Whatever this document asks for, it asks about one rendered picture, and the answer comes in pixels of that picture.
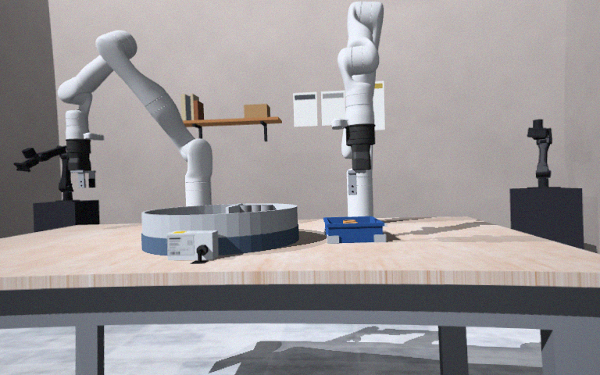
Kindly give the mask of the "blue crate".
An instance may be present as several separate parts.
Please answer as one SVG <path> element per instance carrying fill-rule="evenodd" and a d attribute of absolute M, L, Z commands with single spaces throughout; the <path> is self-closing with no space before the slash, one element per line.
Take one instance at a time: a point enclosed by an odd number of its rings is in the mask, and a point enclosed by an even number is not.
<path fill-rule="evenodd" d="M 343 223 L 343 220 L 358 223 Z M 384 222 L 373 216 L 324 217 L 323 221 L 326 236 L 339 236 L 339 243 L 374 242 L 375 234 L 383 234 Z"/>

